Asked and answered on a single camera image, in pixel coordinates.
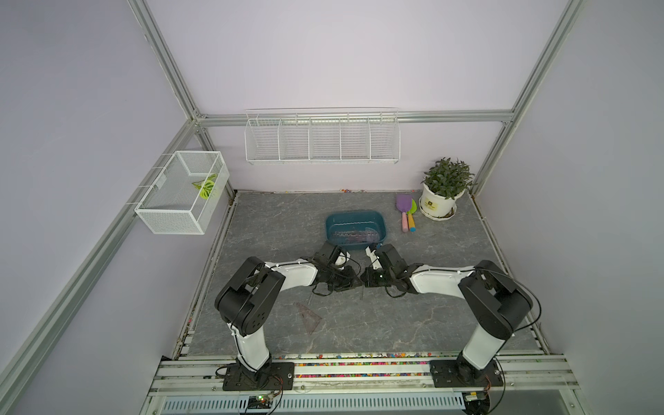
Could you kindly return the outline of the pink triangle ruler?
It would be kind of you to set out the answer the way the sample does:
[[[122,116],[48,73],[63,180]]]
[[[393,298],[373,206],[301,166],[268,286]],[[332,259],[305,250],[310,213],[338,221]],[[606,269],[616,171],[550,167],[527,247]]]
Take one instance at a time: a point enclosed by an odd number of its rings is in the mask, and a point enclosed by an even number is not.
[[[312,335],[323,321],[323,318],[304,304],[296,303],[296,306],[307,334]]]

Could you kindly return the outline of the teal plastic storage box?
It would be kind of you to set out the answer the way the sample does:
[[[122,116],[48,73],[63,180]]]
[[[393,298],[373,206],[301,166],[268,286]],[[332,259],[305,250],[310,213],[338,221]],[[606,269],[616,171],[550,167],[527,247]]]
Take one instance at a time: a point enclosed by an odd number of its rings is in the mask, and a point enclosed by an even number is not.
[[[364,250],[380,245],[387,238],[383,216],[374,210],[356,210],[331,214],[325,221],[326,238],[347,250]]]

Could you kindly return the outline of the purple triangle ruler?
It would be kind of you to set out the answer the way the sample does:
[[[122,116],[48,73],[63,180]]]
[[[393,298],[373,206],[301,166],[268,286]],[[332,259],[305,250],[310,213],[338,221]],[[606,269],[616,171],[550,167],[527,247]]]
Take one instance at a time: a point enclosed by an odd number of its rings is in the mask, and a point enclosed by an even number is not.
[[[342,247],[367,247],[380,242],[380,237],[375,235],[349,235],[337,240],[337,245]]]

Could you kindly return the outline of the long pink straight ruler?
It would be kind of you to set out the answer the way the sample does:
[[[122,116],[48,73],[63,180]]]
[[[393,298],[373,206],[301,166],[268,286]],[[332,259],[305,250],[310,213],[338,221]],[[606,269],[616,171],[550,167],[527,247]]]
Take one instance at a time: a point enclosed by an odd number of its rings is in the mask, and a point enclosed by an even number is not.
[[[380,238],[380,233],[372,228],[365,228],[364,230],[352,229],[332,233],[335,238],[344,239],[375,239]]]

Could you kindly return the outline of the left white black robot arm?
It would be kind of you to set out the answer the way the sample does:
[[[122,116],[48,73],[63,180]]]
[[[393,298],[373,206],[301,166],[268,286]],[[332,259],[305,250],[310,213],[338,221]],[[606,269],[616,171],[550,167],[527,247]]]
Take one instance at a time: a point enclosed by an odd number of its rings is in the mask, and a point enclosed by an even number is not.
[[[361,280],[353,264],[346,250],[328,242],[309,258],[281,263],[254,256],[246,259],[214,301],[231,330],[238,364],[252,375],[270,364],[263,325],[281,292],[324,285],[322,295],[327,296],[357,288]]]

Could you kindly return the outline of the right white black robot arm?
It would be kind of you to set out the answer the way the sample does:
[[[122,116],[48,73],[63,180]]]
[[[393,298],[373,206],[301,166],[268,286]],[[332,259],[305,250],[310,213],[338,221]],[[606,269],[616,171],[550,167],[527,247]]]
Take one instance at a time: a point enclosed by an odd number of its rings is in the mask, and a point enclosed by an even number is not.
[[[534,298],[497,264],[482,260],[475,266],[443,268],[408,264],[390,244],[366,248],[370,265],[361,275],[366,287],[394,288],[406,294],[437,294],[463,299],[477,327],[456,359],[456,370],[477,376],[534,307]]]

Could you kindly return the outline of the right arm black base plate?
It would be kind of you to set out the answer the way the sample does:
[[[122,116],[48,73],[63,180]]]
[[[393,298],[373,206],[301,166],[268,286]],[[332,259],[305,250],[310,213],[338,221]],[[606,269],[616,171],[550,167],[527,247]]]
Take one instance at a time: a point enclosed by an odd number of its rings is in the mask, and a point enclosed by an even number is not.
[[[502,371],[496,360],[492,360],[484,369],[477,369],[462,361],[434,360],[430,361],[430,373],[433,385],[437,388],[470,387],[488,390],[504,386]]]

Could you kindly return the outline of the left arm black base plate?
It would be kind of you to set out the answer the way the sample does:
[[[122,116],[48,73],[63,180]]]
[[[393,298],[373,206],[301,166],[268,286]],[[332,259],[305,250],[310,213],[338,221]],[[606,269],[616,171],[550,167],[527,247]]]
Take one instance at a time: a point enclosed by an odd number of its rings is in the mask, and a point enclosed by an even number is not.
[[[295,364],[268,362],[264,368],[253,372],[239,362],[227,367],[223,375],[222,390],[226,392],[252,392],[293,389]]]

